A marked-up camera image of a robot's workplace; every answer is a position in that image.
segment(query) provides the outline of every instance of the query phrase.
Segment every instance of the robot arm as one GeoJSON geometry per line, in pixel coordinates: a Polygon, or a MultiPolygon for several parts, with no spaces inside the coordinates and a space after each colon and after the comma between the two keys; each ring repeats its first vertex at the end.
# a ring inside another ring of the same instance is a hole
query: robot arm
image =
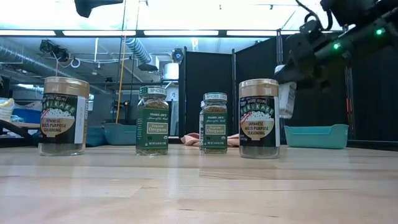
{"type": "Polygon", "coordinates": [[[356,27],[343,34],[324,34],[317,16],[299,0],[298,4],[310,12],[298,34],[286,40],[290,49],[285,66],[275,74],[279,83],[297,82],[297,88],[329,82],[344,70],[352,58],[366,57],[389,45],[398,43],[398,0],[322,0],[323,10],[336,17],[340,26],[356,27]],[[315,20],[307,21],[310,16],[315,20]]]}

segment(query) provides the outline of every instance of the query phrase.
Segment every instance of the glass jar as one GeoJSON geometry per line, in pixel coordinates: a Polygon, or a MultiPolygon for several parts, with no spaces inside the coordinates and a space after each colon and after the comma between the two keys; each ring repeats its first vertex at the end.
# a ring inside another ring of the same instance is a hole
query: glass jar
{"type": "Polygon", "coordinates": [[[90,85],[82,80],[44,80],[39,129],[41,156],[74,156],[84,152],[89,92],[90,85]]]}
{"type": "Polygon", "coordinates": [[[203,99],[203,152],[225,154],[228,149],[227,96],[225,93],[206,93],[203,99]]]}
{"type": "Polygon", "coordinates": [[[203,150],[203,114],[205,113],[205,102],[200,102],[201,111],[199,113],[199,149],[203,150]]]}
{"type": "Polygon", "coordinates": [[[260,78],[239,84],[239,153],[252,159],[279,156],[278,82],[260,78]]]}
{"type": "Polygon", "coordinates": [[[136,152],[143,156],[166,155],[169,145],[167,90],[160,86],[144,86],[139,94],[136,152]]]}

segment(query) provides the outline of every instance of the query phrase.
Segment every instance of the blue bin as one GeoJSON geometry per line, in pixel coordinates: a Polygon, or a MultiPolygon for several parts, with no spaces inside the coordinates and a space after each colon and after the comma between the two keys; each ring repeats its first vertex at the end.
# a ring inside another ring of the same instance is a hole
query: blue bin
{"type": "Polygon", "coordinates": [[[25,123],[40,124],[42,112],[32,109],[15,108],[12,114],[24,119],[25,123]]]}
{"type": "Polygon", "coordinates": [[[136,144],[137,126],[116,123],[105,124],[105,138],[113,146],[133,146],[136,144]]]}
{"type": "Polygon", "coordinates": [[[102,127],[87,127],[86,147],[106,145],[105,130],[102,127]]]}
{"type": "Polygon", "coordinates": [[[335,124],[321,127],[285,126],[285,134],[289,147],[343,149],[347,146],[348,125],[335,124]]]}

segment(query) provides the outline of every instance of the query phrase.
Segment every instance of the green led light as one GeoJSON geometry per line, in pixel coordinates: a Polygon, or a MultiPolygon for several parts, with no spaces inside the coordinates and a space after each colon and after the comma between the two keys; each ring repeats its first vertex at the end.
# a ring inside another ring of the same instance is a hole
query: green led light
{"type": "Polygon", "coordinates": [[[335,49],[335,50],[339,49],[340,47],[341,47],[340,43],[333,44],[333,49],[335,49]]]}
{"type": "Polygon", "coordinates": [[[376,30],[376,35],[381,35],[385,32],[386,30],[384,28],[376,30]]]}

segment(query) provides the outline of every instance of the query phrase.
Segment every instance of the black label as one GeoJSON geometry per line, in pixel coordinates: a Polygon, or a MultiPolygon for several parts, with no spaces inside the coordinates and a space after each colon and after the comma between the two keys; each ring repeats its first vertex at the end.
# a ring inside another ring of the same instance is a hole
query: black label
{"type": "Polygon", "coordinates": [[[275,102],[273,96],[249,96],[240,98],[240,146],[277,146],[276,135],[279,133],[277,133],[275,125],[276,103],[278,102],[275,102]]]}
{"type": "Polygon", "coordinates": [[[85,128],[86,99],[81,96],[45,93],[42,103],[39,142],[81,144],[85,128]]]}

